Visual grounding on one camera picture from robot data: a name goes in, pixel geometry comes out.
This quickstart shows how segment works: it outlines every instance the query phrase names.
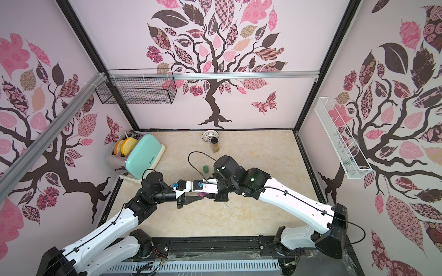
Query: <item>small round basket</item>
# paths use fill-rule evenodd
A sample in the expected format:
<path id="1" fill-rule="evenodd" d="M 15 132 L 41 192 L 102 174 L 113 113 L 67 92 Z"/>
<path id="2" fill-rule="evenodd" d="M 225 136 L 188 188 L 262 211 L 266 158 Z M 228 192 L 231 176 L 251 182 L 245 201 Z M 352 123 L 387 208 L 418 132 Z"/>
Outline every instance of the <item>small round basket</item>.
<path id="1" fill-rule="evenodd" d="M 204 140 L 204 142 L 206 142 L 206 143 L 210 143 L 210 140 L 212 139 L 212 138 L 218 138 L 219 137 L 219 135 L 218 135 L 218 133 L 216 132 L 216 131 L 214 131 L 214 130 L 207 130 L 207 131 L 205 131 L 203 134 L 202 134 L 202 139 Z"/>

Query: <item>bread slice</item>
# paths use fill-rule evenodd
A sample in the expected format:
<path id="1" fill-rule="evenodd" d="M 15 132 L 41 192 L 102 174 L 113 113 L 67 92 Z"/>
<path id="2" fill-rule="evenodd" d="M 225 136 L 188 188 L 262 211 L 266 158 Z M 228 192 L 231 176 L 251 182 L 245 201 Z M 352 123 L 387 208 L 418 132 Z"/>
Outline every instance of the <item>bread slice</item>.
<path id="1" fill-rule="evenodd" d="M 116 144 L 115 144 L 115 148 L 114 148 L 114 154 L 118 155 L 121 153 L 121 146 L 123 145 L 124 140 L 119 140 Z"/>
<path id="2" fill-rule="evenodd" d="M 129 137 L 124 140 L 123 145 L 121 145 L 121 153 L 124 155 L 128 155 L 130 151 L 135 147 L 138 140 L 135 138 Z"/>

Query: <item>black wire basket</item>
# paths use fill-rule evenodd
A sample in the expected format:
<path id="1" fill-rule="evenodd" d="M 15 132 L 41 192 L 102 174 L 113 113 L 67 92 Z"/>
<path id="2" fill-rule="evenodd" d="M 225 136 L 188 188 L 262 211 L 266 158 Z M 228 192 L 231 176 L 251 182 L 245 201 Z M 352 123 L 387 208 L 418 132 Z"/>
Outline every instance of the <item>black wire basket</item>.
<path id="1" fill-rule="evenodd" d="M 108 81 L 110 83 L 103 82 L 95 89 L 102 104 L 172 104 L 176 95 L 173 74 L 155 77 L 151 74 L 149 77 L 119 75 L 111 76 Z"/>

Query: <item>wire basket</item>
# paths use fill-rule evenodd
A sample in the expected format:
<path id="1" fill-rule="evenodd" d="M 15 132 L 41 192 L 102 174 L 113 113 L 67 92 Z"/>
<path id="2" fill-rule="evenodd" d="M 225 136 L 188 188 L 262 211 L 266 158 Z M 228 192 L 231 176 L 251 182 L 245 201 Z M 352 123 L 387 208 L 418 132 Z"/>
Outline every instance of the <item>wire basket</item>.
<path id="1" fill-rule="evenodd" d="M 96 89 L 102 104 L 130 103 L 172 104 L 176 95 L 173 74 L 155 77 L 111 77 Z"/>
<path id="2" fill-rule="evenodd" d="M 202 139 L 204 140 L 204 142 L 206 143 L 211 143 L 211 139 L 212 138 L 218 138 L 219 134 L 214 131 L 214 130 L 206 130 L 203 134 L 202 134 Z"/>
<path id="3" fill-rule="evenodd" d="M 315 107 L 315 112 L 318 115 L 318 118 L 325 129 L 325 132 L 330 138 L 330 141 L 342 164 L 342 168 L 344 169 L 345 174 L 347 175 L 348 179 L 361 179 L 373 169 L 368 163 L 364 153 L 361 151 L 361 148 L 359 147 L 356 139 L 353 137 L 353 135 L 351 135 L 351 130 L 346 124 L 343 123 L 343 127 L 348 129 L 348 133 L 350 133 L 352 140 L 351 143 L 347 141 L 348 145 L 346 141 L 344 141 L 341 133 L 339 132 L 335 124 L 338 120 L 342 120 L 342 122 L 344 122 L 344 120 L 342 119 L 341 114 L 339 114 L 338 110 L 336 110 L 336 112 L 338 113 L 338 117 L 335 119 L 335 121 L 333 121 L 328 113 L 330 110 L 336 110 L 332 100 L 329 97 L 319 98 L 318 103 Z M 358 152 L 362 154 L 365 161 L 364 164 L 358 164 L 354 159 L 352 151 L 354 151 L 355 147 L 357 147 Z"/>

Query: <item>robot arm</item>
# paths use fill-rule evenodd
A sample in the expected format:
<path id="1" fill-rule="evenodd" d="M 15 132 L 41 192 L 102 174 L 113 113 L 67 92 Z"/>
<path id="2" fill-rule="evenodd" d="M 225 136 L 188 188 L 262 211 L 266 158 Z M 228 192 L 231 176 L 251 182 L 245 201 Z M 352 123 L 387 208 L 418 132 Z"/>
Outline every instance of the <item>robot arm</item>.
<path id="1" fill-rule="evenodd" d="M 151 238 L 141 229 L 130 233 L 122 241 L 108 247 L 122 234 L 142 223 L 166 201 L 176 201 L 177 207 L 203 197 L 189 196 L 187 192 L 208 193 L 206 197 L 216 202 L 228 201 L 235 192 L 273 205 L 305 221 L 305 229 L 284 229 L 280 237 L 281 252 L 299 247 L 316 247 L 333 258 L 342 258 L 347 233 L 347 209 L 311 200 L 278 182 L 266 172 L 251 168 L 245 170 L 233 158 L 224 155 L 214 168 L 214 178 L 208 180 L 179 180 L 171 187 L 164 183 L 160 172 L 149 173 L 141 182 L 142 188 L 126 203 L 120 213 L 87 236 L 58 250 L 48 250 L 42 257 L 37 276 L 100 275 L 119 261 L 134 255 L 148 255 L 152 250 Z"/>

